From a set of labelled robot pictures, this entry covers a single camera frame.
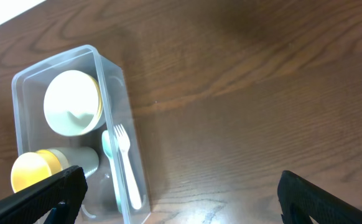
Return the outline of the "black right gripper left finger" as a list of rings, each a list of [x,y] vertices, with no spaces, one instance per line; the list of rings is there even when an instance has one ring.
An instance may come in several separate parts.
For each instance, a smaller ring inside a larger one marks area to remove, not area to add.
[[[83,169],[71,166],[7,198],[0,200],[0,223],[73,224],[88,185]]]

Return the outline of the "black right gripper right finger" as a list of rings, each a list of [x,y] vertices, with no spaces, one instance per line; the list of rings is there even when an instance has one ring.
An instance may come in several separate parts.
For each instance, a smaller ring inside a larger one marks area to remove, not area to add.
[[[360,224],[362,211],[285,170],[277,186],[284,224]]]

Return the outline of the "white cup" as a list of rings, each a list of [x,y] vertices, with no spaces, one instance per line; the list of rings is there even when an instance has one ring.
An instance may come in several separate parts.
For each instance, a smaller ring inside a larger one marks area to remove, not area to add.
[[[70,167],[69,165],[69,161],[66,158],[66,156],[64,155],[64,153],[62,153],[61,151],[59,151],[58,149],[49,149],[49,151],[55,155],[55,157],[59,160],[60,165],[61,165],[61,169],[65,170],[67,168]]]

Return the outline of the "yellow cup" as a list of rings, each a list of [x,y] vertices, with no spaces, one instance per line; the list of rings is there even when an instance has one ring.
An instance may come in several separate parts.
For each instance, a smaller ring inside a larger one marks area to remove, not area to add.
[[[54,153],[46,149],[24,153],[12,166],[12,189],[17,193],[60,171],[62,165]]]

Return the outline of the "grey cup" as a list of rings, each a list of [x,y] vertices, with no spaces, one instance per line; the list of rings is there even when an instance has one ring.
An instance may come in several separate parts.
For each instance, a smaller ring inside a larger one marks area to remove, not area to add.
[[[58,150],[66,158],[63,169],[79,166],[83,169],[86,178],[97,171],[99,158],[94,149],[90,147],[61,147]]]

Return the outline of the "mint green plastic spoon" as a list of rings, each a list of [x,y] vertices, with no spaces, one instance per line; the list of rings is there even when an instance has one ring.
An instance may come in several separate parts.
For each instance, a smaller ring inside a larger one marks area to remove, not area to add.
[[[118,211],[120,213],[122,213],[121,197],[120,197],[120,192],[119,192],[118,180],[117,180],[117,176],[116,176],[116,168],[115,168],[115,164],[114,164],[114,160],[113,160],[113,153],[111,150],[111,143],[110,143],[110,139],[109,139],[108,130],[103,131],[103,133],[101,135],[101,141],[102,141],[102,145],[103,145],[104,154],[106,155],[106,157],[109,160],[109,165],[110,165],[111,175],[112,175],[112,180],[113,180],[115,199],[116,199],[116,205],[117,205]]]

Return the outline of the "pink plastic fork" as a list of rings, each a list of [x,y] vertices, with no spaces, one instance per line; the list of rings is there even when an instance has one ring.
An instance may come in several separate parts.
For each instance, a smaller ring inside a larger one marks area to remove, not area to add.
[[[139,210],[142,208],[142,200],[128,155],[131,147],[130,138],[122,124],[116,125],[114,127],[114,132],[116,139],[118,140],[119,150],[121,151],[131,206],[133,209]]]

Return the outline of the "white bowl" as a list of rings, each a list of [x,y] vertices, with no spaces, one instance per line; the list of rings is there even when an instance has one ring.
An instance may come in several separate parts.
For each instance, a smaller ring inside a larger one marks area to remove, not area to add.
[[[67,70],[50,82],[44,96],[44,115],[54,132],[72,137],[97,129],[94,118],[98,95],[92,78],[78,70]]]

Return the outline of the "yellow bowl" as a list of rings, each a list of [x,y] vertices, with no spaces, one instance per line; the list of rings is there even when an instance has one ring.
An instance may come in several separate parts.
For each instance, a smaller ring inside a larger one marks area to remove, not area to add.
[[[98,81],[95,79],[95,78],[92,78],[93,80],[93,83],[95,85],[95,88],[96,88],[96,92],[97,92],[97,95],[98,95],[98,109],[97,109],[97,112],[95,114],[95,118],[94,118],[94,121],[96,121],[96,126],[95,126],[95,129],[102,126],[103,125],[103,122],[102,122],[102,119],[103,119],[103,100],[102,100],[102,96],[101,96],[101,90],[100,90],[100,86],[99,86],[99,83]]]

